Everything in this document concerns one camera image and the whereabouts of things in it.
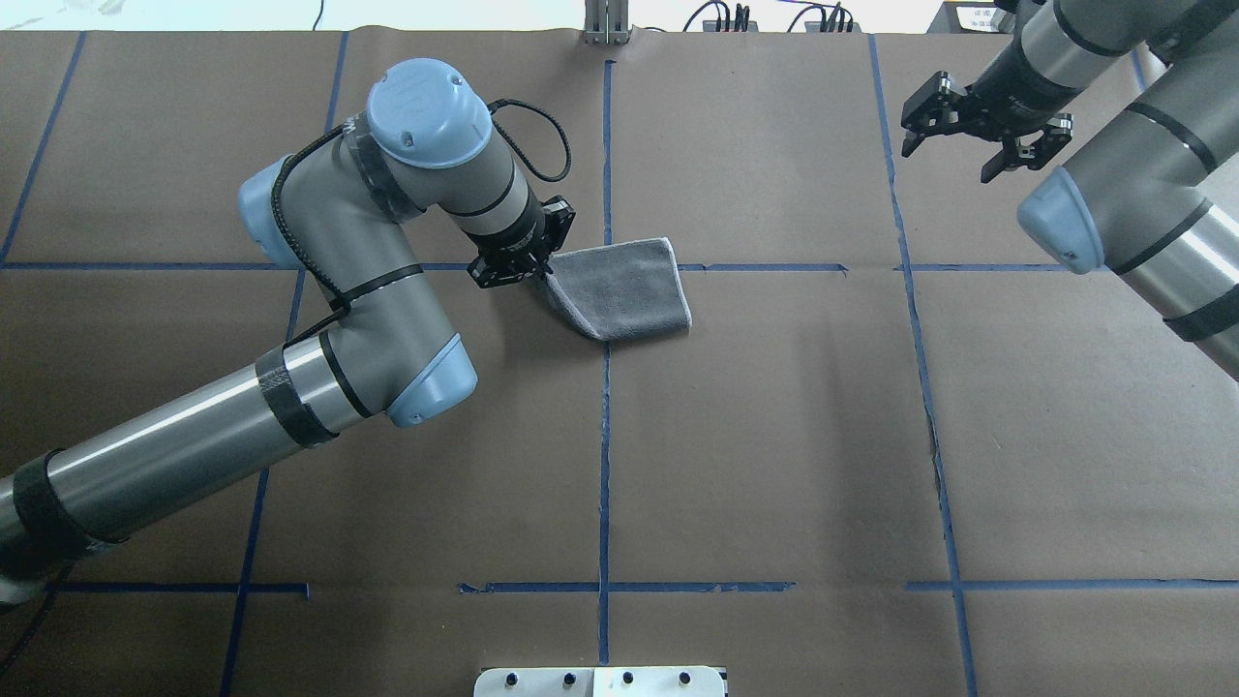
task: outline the black velcro strap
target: black velcro strap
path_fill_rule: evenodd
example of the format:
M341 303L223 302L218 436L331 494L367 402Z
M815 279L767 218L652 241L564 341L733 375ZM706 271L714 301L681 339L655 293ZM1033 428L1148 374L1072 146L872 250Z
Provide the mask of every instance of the black velcro strap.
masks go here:
M1192 132L1192 129L1180 123L1180 120L1175 116L1156 106L1141 104L1140 102L1127 104L1127 108L1124 110L1131 111L1132 114L1140 114L1141 116L1168 130L1171 135L1180 139L1183 145L1187 145L1187 149L1191 150L1193 155L1199 157L1206 171L1212 173L1213 170L1218 168L1218 158L1213 156L1213 151L1209 150L1209 146L1206 145L1204 141L1201 140L1194 132Z
M124 542L99 540L64 510L47 479L47 463L58 452L26 463L12 475L12 505L31 545L25 563L16 566L36 574L63 561L99 555Z
M296 389L292 387L292 376L284 365L282 345L273 348L255 361L254 373L258 374L258 387L263 391L266 406L289 438L299 446L313 448L339 436L322 426L310 405L301 402Z
M1188 229L1192 228L1192 225L1199 222L1199 219L1203 218L1204 214L1208 213L1209 208L1212 207L1213 202L1209 201L1208 198L1201 201L1199 206L1197 206L1191 213L1188 213L1187 217L1183 218L1182 222L1180 222L1177 225L1175 225L1173 229L1163 234L1161 239L1154 241L1152 244L1149 245L1147 249L1136 254L1131 259L1127 259L1127 262L1115 266L1110 270L1113 270L1115 275L1123 275L1135 269L1140 264L1147 261L1149 259L1152 259L1158 251L1168 246L1171 241L1175 241L1176 239L1182 236L1184 232L1187 232Z
M358 285L357 287L346 290L337 297L332 297L327 303L331 305L332 310L338 310L344 305L351 305L353 300L357 300L362 295L368 295L374 292L384 285L392 285L393 282L400 280L401 277L409 277L410 275L416 275L422 271L421 264L409 264L408 266L401 266L394 271L388 271L378 277L372 277L366 282Z
M373 417L374 412L366 409L366 404L362 402L357 391L353 390L353 384L348 383L348 376L344 375L344 370L339 368L339 359L336 358L336 352L331 348L331 338L327 337L326 331L318 334L318 345L322 348L323 358L327 359L327 366L331 369L331 375L336 376L336 383L339 384L339 390L344 394L344 400L348 400L348 404L353 406L353 410L357 411L362 418L368 420Z
M392 173L392 167L383 158L383 150L370 134L366 113L348 119L347 124L349 128L344 131L344 144L348 145L353 163L366 182L370 201L374 201L383 214L394 223L403 223L425 213L426 209L409 196Z
M1126 51L1115 51L1113 48L1098 46L1097 43L1084 38L1080 32L1075 31L1072 22L1067 21L1067 15L1063 14L1062 2L1059 0L1054 0L1054 19L1058 20L1058 26L1062 27L1063 33L1066 33L1072 42L1089 53L1097 53L1098 56L1105 56L1108 58L1118 58L1119 56L1126 53Z
M1239 323L1239 285L1182 317L1163 319L1183 340L1201 340Z

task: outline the blue painter's tape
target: blue painter's tape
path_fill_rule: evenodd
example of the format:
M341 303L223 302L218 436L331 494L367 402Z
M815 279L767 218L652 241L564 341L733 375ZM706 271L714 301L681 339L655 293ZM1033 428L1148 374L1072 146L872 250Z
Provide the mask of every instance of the blue painter's tape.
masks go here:
M461 595L503 593L597 593L601 584L567 583L487 583L482 588L457 584ZM608 583L611 593L783 593L795 588L792 581L711 581L711 582L620 582Z
M900 209L900 198L896 193L895 154L891 147L891 129L887 124L886 97L882 94L882 69L877 57L877 37L872 33L869 35L869 56L873 69L873 94L877 98L877 118L882 131L882 149L886 155L886 178L891 187L891 209L895 214L895 227L900 230L903 288L908 297L908 318L912 323L912 342L916 347L917 370L921 378L921 399L924 402L926 420L929 423L929 438L933 446L934 477L938 484L938 510L942 514L943 537L947 543L947 566L950 571L952 597L955 604L955 625L959 633L959 652L964 664L964 683L969 697L976 697L976 669L973 664L973 641L968 631L964 587L960 582L959 555L955 548L955 531L950 519L950 499L947 495L947 478L942 462L942 442L938 437L938 422L934 416L933 391L929 386L929 366L921 333L921 316L917 312L916 285L912 274L912 256L908 251L908 235L903 224L903 212Z
M612 583L612 593L783 593L790 581L725 581L712 583Z
M327 102L327 120L323 132L331 130L336 115L336 103L339 99L339 80L344 72L344 56L348 50L348 32L339 37L339 48L336 53L336 74L332 78L331 98ZM297 272L297 284L292 291L291 307L289 308L289 323L285 331L285 340L292 338L296 329L297 314L301 311L301 295L305 287L305 269ZM233 608L233 626L228 635L228 654L224 657L223 677L219 680L219 697L228 697L232 693L233 673L237 670L237 654L240 650L240 631L245 619L245 603L250 593L250 578L254 571L254 552L258 548L258 532L263 525L263 503L266 499L266 483L270 470L263 470L258 478L258 491L254 494L254 510L249 520L249 539L245 542L245 557L240 569L240 583L237 588L237 604ZM310 597L309 587L305 591Z
M26 209L26 201L30 199L30 191L35 187L35 177L38 175L38 165L43 161L43 152L47 151L47 141L52 137L52 129L56 128L56 118L61 115L61 106L64 105L64 95L68 94L69 83L73 80L73 72L77 71L78 58L82 57L82 47L85 46L85 32L78 32L77 43L73 46L73 54L69 64L64 68L64 77L61 79L61 88L56 93L56 102L52 103L52 111L47 114L47 123L43 125L43 135L38 139L35 149L35 157L26 171L26 182L21 184L21 193L17 196L17 206L12 210L9 220L9 232L5 234L4 244L0 244L0 266L5 265L9 250L12 249L12 240L17 236L17 228L21 225L21 214Z
M843 264L676 264L681 271L841 271Z
M968 592L1011 591L1239 591L1239 581L1207 578L1080 578L1031 581L965 581ZM940 581L909 582L911 593L949 593L952 584Z
M615 61L602 64L602 243L613 240L611 228L611 67Z
M476 588L467 583L457 586L461 595L487 595L491 593L597 593L598 584L582 583L487 583Z
M61 584L64 593L237 593L239 583L144 583L128 581L74 581ZM310 598L309 583L255 583L250 593L296 593Z
M902 271L901 264L892 270ZM913 271L1066 271L1062 264L912 264Z
M275 264L229 261L14 261L7 270L27 271L278 271Z
M63 593L237 593L237 584L74 581L62 583L61 591Z
M348 32L339 32L339 47L336 48L336 74L331 78L331 98L327 100L327 120L322 131L336 128L336 105L339 103L339 83L344 74L344 57L348 56Z
M598 483L598 665L611 661L611 342L602 343L602 436Z

